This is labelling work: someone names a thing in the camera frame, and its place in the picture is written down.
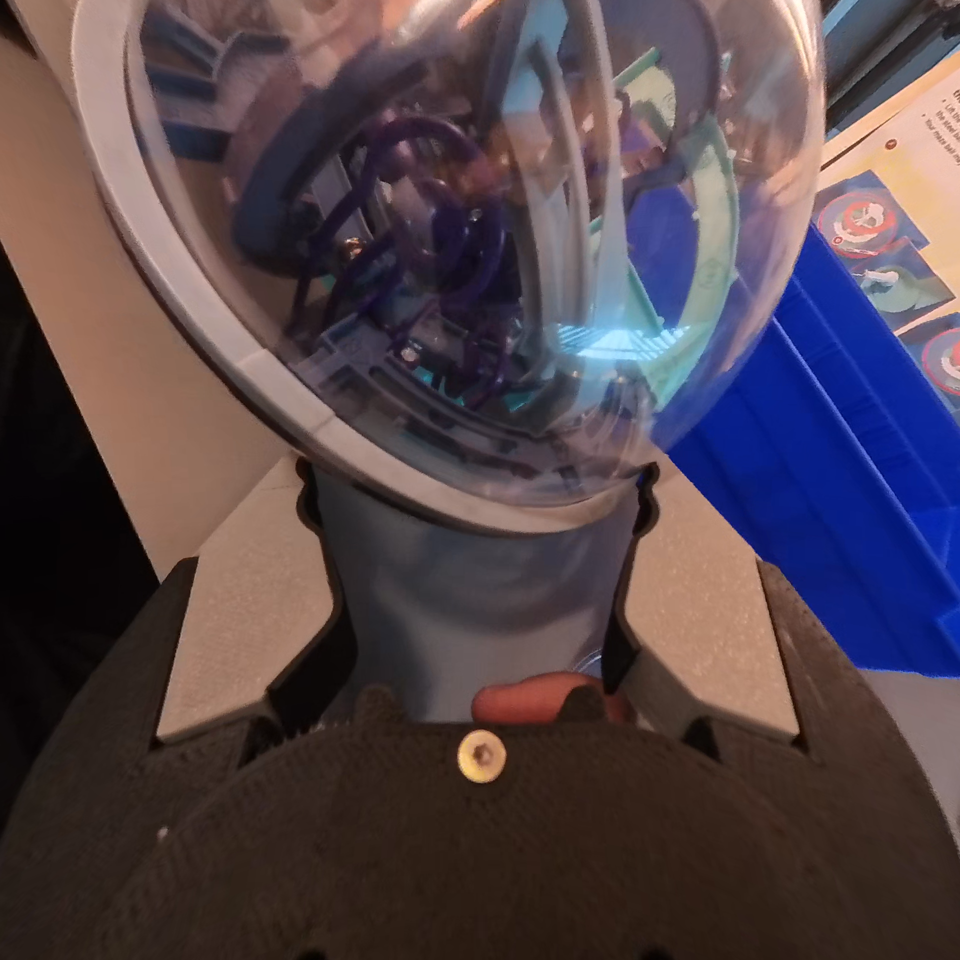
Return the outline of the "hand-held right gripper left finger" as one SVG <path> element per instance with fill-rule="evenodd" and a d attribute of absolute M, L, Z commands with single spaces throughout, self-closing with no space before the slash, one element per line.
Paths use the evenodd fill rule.
<path fill-rule="evenodd" d="M 358 643 L 315 495 L 309 465 L 283 458 L 200 547 L 161 742 L 240 718 L 300 733 L 346 687 Z"/>

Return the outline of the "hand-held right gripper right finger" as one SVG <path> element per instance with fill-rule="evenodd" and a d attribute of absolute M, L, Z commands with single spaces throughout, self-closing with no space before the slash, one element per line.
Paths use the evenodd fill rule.
<path fill-rule="evenodd" d="M 646 465 L 600 653 L 608 695 L 649 729 L 800 733 L 754 549 L 669 461 Z"/>

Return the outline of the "clear maze ball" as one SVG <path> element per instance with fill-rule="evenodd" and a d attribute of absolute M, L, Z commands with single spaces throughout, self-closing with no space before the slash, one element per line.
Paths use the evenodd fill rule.
<path fill-rule="evenodd" d="M 313 463 L 505 537 L 611 512 L 772 319 L 817 2 L 78 2 L 126 249 Z"/>

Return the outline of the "person's right hand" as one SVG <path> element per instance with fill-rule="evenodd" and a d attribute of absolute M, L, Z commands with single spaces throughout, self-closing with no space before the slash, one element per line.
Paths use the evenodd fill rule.
<path fill-rule="evenodd" d="M 531 725 L 552 723 L 574 690 L 590 688 L 604 701 L 606 718 L 635 724 L 637 714 L 619 694 L 604 693 L 602 681 L 586 674 L 553 672 L 499 683 L 477 691 L 470 713 L 478 725 Z"/>

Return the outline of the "blue plastic bin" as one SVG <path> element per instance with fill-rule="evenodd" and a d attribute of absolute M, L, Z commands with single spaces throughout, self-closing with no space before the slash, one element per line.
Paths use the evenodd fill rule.
<path fill-rule="evenodd" d="M 814 226 L 667 455 L 855 666 L 959 676 L 958 425 Z"/>

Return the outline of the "illustrated instruction sheet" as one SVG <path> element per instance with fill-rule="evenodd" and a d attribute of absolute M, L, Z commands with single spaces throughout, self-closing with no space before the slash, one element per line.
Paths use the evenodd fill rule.
<path fill-rule="evenodd" d="M 959 54 L 825 147 L 813 221 L 955 421 Z"/>

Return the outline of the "dark cabinet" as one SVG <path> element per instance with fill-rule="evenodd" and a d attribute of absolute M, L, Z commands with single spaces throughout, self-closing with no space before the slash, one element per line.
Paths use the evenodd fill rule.
<path fill-rule="evenodd" d="M 829 138 L 958 51 L 958 5 L 822 2 Z"/>

